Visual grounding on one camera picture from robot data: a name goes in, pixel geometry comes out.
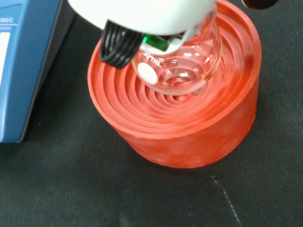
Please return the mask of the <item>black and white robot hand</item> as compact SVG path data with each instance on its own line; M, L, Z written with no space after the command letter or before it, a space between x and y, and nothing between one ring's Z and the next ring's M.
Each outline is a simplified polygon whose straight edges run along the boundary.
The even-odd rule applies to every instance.
M71 8L99 28L99 59L115 68L139 51L169 55L199 34L215 12L214 0L70 0Z

